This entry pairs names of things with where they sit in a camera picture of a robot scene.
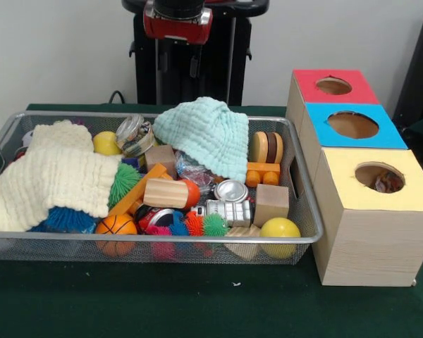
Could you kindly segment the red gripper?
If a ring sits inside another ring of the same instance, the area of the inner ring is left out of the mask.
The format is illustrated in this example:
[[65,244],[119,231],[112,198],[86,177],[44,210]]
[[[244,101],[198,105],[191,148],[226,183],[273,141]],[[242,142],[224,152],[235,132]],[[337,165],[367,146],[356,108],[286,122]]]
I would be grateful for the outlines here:
[[169,20],[145,14],[144,29],[148,37],[158,39],[158,69],[168,70],[168,49],[164,39],[177,39],[191,46],[190,77],[200,73],[200,46],[209,39],[212,27],[212,13],[203,13],[197,20]]

